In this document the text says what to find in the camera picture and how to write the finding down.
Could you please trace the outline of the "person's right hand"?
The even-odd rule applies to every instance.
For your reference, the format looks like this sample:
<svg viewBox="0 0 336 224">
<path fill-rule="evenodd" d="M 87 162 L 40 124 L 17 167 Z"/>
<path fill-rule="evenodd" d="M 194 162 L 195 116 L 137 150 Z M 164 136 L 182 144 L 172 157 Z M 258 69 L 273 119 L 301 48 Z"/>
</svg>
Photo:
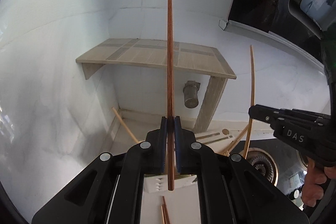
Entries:
<svg viewBox="0 0 336 224">
<path fill-rule="evenodd" d="M 317 201 L 323 198 L 324 191 L 321 185 L 327 180 L 325 171 L 327 171 L 326 167 L 323 169 L 316 167 L 315 161 L 308 158 L 307 174 L 301 196 L 301 200 L 305 205 L 314 207 Z"/>
</svg>

